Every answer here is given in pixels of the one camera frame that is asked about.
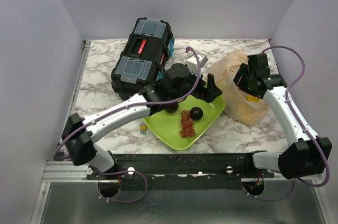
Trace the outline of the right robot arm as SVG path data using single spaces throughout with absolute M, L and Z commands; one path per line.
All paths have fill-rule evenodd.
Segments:
M 265 101 L 277 118 L 288 145 L 282 153 L 254 153 L 252 159 L 243 164 L 244 174 L 253 178 L 267 169 L 287 179 L 297 179 L 323 173 L 332 143 L 327 137 L 319 137 L 293 106 L 287 83 L 281 75 L 270 73 L 267 55 L 248 56 L 247 63 L 240 65 L 233 81 L 243 92 Z

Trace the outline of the translucent orange plastic bag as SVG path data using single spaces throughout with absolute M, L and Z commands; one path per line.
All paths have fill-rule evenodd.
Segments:
M 214 75 L 217 87 L 222 90 L 222 98 L 226 104 L 224 112 L 239 122 L 254 125 L 267 115 L 270 108 L 262 99 L 259 102 L 247 102 L 246 97 L 249 94 L 234 84 L 233 79 L 242 63 L 247 63 L 247 55 L 241 51 L 233 51 L 212 64 L 210 73 Z

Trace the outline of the dark purple fake plum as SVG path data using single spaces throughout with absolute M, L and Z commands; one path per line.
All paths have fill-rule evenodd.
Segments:
M 194 121 L 201 120 L 203 117 L 203 110 L 200 107 L 193 107 L 189 111 L 190 118 Z

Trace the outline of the fake red grape bunch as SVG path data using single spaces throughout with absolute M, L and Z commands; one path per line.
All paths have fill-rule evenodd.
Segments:
M 180 135 L 182 138 L 191 138 L 195 136 L 194 122 L 190 117 L 188 110 L 181 111 L 181 130 Z

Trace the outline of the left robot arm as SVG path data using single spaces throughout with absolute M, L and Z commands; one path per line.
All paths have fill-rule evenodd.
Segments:
M 112 154 L 96 145 L 101 138 L 134 120 L 159 113 L 190 95 L 210 103 L 221 94 L 212 74 L 204 81 L 200 72 L 192 73 L 187 65 L 175 63 L 160 80 L 121 104 L 84 118 L 77 113 L 69 116 L 62 133 L 62 145 L 73 165 L 89 164 L 105 179 L 112 179 L 117 166 Z

